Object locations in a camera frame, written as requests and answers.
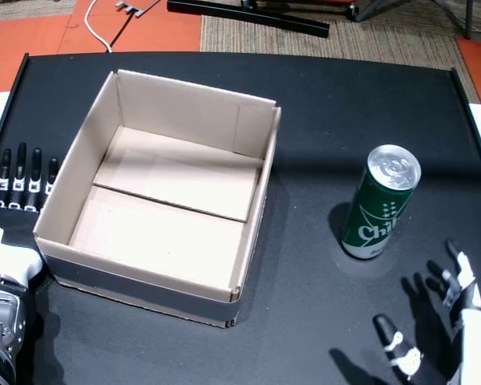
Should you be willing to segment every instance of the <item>green can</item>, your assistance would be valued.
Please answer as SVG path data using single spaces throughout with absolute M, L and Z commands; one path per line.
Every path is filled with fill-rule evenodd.
M 405 148 L 384 144 L 370 152 L 342 232 L 349 254 L 370 259 L 384 250 L 420 176 L 417 158 Z

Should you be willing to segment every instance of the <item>can lid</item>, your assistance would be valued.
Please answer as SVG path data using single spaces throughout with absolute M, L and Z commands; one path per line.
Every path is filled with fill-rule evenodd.
M 367 165 L 373 178 L 392 190 L 413 189 L 421 176 L 417 158 L 394 144 L 384 144 L 372 150 Z

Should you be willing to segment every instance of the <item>black metal frame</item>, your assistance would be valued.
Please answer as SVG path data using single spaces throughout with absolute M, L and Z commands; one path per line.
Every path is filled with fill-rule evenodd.
M 327 38 L 329 33 L 329 23 L 257 10 L 256 2 L 243 2 L 243 6 L 230 6 L 201 0 L 168 0 L 168 10 L 185 14 L 205 14 L 218 18 L 255 22 L 265 26 L 275 26 L 276 28 L 312 34 L 322 38 Z
M 14 78 L 13 87 L 10 89 L 9 97 L 7 98 L 6 105 L 3 108 L 2 117 L 0 118 L 0 140 L 2 139 L 3 128 L 6 126 L 7 119 L 9 118 L 9 110 L 13 105 L 15 98 L 18 94 L 18 87 L 22 81 L 23 74 L 25 74 L 28 61 L 29 61 L 29 54 L 26 53 L 24 54 L 22 62 L 19 65 L 18 73 Z
M 479 158 L 481 159 L 481 134 L 479 133 L 478 125 L 475 123 L 474 115 L 472 114 L 471 107 L 468 102 L 467 94 L 462 85 L 462 80 L 459 78 L 458 71 L 455 68 L 451 68 L 451 78 L 455 84 L 456 93 L 459 99 L 462 101 L 463 112 L 467 118 L 467 122 L 472 131 L 472 137 L 475 139 L 476 147 L 478 148 Z
M 367 20 L 368 18 L 372 18 L 377 14 L 382 14 L 384 12 L 387 12 L 388 10 L 392 10 L 394 8 L 397 8 L 398 6 L 404 5 L 410 2 L 411 0 L 398 0 L 394 3 L 391 3 L 387 6 L 382 6 L 381 8 L 378 9 L 382 1 L 383 0 L 372 0 L 372 2 L 368 6 L 366 6 L 354 17 L 354 21 L 363 22 L 364 20 Z M 467 7 L 465 9 L 465 39 L 471 38 L 473 8 L 474 8 L 474 0 L 467 0 Z

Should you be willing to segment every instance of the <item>white cable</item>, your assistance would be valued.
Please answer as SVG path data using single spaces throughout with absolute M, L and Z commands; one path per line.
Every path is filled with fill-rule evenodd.
M 107 43 L 107 41 L 106 41 L 104 38 L 102 38 L 99 34 L 97 34 L 97 33 L 95 32 L 95 30 L 93 30 L 93 29 L 91 28 L 91 26 L 89 25 L 89 22 L 87 21 L 87 18 L 89 18 L 89 14 L 91 13 L 91 10 L 92 10 L 93 6 L 95 6 L 95 4 L 96 4 L 96 0 L 93 0 L 93 1 L 91 2 L 91 4 L 89 5 L 89 8 L 87 8 L 87 12 L 86 12 L 86 16 L 85 16 L 85 18 L 84 18 L 84 22 L 86 23 L 86 27 L 87 27 L 87 29 L 89 30 L 89 32 L 91 32 L 91 34 L 92 34 L 93 36 L 95 36 L 95 37 L 107 48 L 107 52 L 111 53 L 111 52 L 112 52 L 112 48 L 111 48 L 111 46 L 109 45 L 109 43 Z

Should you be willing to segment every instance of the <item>metal bar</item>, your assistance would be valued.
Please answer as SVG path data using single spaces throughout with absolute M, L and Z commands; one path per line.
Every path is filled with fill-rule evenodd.
M 373 12 L 374 10 L 376 10 L 376 8 L 379 7 L 381 3 L 382 0 L 373 0 L 368 6 L 361 10 L 359 14 L 356 15 L 354 21 L 363 22 L 371 12 Z
M 329 24 L 325 22 L 315 22 L 314 20 L 261 10 L 245 10 L 239 6 L 202 2 L 201 0 L 168 0 L 168 10 L 184 14 L 205 14 L 218 18 L 232 18 L 244 22 L 255 22 L 265 26 L 275 26 L 283 30 L 293 30 L 322 38 L 327 38 L 329 33 Z
M 471 38 L 473 9 L 474 9 L 474 0 L 467 0 L 467 8 L 465 9 L 465 39 Z

